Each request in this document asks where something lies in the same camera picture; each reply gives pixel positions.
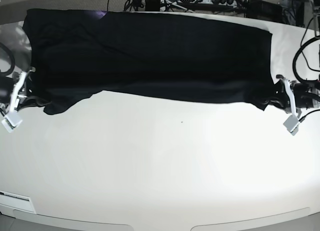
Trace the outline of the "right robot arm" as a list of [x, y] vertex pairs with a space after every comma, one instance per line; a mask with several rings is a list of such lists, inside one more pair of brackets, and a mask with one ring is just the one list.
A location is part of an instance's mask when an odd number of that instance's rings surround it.
[[5, 117], [24, 108], [50, 104], [49, 94], [41, 91], [32, 81], [36, 68], [29, 65], [20, 72], [15, 71], [17, 62], [13, 51], [3, 43], [0, 44], [0, 51], [9, 60], [8, 70], [0, 72], [0, 114]]

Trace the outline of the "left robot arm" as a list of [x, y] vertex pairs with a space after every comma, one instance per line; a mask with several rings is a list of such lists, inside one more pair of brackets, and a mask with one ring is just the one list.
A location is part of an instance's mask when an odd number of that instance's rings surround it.
[[300, 41], [300, 47], [292, 60], [292, 72], [295, 80], [289, 80], [282, 75], [277, 75], [276, 90], [273, 96], [267, 98], [267, 104], [275, 106], [291, 114], [288, 118], [301, 123], [308, 115], [320, 110], [320, 80], [303, 79], [297, 71], [297, 60], [304, 55], [304, 49], [318, 42], [320, 35], [315, 33], [314, 37], [306, 42]]

